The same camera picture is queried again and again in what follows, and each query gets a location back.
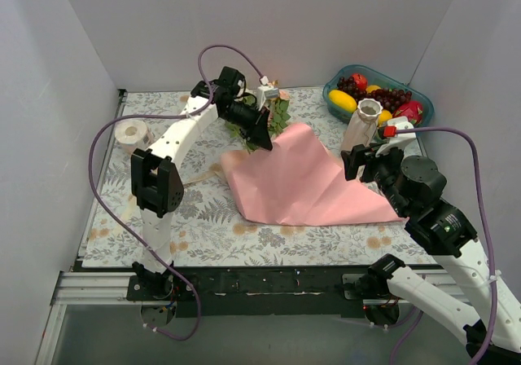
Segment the cream ribbon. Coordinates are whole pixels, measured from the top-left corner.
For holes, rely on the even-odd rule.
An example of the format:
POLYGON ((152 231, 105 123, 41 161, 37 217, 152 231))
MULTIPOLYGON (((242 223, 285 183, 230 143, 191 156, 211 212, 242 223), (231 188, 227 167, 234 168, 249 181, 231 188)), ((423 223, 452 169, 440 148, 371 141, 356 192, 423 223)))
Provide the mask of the cream ribbon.
POLYGON ((196 183, 201 183, 206 180, 209 180, 210 178, 219 178, 224 183, 227 183, 224 172, 217 169, 209 169, 202 173, 201 175, 198 175, 192 179, 189 179, 188 181, 185 181, 183 185, 185 187, 190 187, 191 185, 194 185, 196 183))

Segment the artificial flower bouquet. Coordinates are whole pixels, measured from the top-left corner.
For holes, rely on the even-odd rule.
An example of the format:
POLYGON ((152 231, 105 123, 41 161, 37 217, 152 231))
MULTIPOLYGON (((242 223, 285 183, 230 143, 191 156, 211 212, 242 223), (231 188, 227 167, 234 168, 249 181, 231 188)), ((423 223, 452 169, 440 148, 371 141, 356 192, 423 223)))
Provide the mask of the artificial flower bouquet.
MULTIPOLYGON (((271 83, 275 85, 277 88, 279 88, 277 80, 269 81, 268 83, 271 83)), ((261 110, 262 108, 267 108, 269 110, 270 114, 268 121, 268 130, 269 135, 271 137, 271 141, 273 141, 273 139, 279 136, 290 124, 291 116, 288 112, 290 97, 286 91, 280 90, 279 88, 278 98, 270 99, 265 103, 264 107, 258 108, 256 103, 256 89, 250 90, 246 88, 247 93, 245 94, 243 101, 244 103, 252 105, 253 107, 256 107, 259 110, 261 110)), ((243 147, 248 152, 254 152, 255 150, 260 148, 255 145, 252 145, 251 143, 248 143, 245 139, 245 135, 242 134, 242 131, 238 126, 229 123, 228 121, 225 121, 225 127, 230 132, 232 138, 242 140, 243 147)))

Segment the pink wrapping paper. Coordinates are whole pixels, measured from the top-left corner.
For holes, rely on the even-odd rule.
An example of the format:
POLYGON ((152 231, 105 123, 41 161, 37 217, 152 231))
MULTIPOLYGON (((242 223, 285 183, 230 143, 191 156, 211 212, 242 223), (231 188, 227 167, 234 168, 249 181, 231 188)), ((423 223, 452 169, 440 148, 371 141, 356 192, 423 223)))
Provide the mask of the pink wrapping paper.
POLYGON ((241 215, 284 226, 342 226, 397 222, 387 200, 344 177, 339 159, 304 123, 288 126, 270 151, 233 150, 221 167, 241 215))

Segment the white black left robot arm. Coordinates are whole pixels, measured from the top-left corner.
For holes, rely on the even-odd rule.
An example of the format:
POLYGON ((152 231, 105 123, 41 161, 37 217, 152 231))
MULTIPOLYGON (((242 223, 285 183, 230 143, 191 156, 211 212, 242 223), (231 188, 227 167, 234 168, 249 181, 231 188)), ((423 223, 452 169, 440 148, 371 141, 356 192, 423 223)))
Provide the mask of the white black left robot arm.
POLYGON ((184 108, 186 118, 173 123, 149 148, 131 156, 131 191, 142 217, 142 259, 132 265, 141 287, 157 300, 173 291, 173 280, 164 264, 172 264, 170 226, 184 186, 178 173, 191 145, 217 119, 239 127, 239 134, 255 147, 272 150, 269 110, 245 104, 245 76, 224 67, 208 84, 200 81, 184 108))

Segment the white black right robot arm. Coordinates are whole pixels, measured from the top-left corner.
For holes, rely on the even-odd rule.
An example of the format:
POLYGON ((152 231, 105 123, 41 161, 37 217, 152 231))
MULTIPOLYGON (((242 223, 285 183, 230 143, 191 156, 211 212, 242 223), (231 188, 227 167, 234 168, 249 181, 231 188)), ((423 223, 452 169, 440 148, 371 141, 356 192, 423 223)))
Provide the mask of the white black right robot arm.
POLYGON ((398 257, 386 254, 352 284, 360 294, 410 302, 447 328, 476 364, 520 362, 520 303, 497 271, 489 268, 476 229, 442 197, 447 180, 434 161, 405 156, 398 147, 379 155, 377 146, 342 152, 345 177, 374 182, 405 231, 451 276, 466 302, 427 282, 398 257))

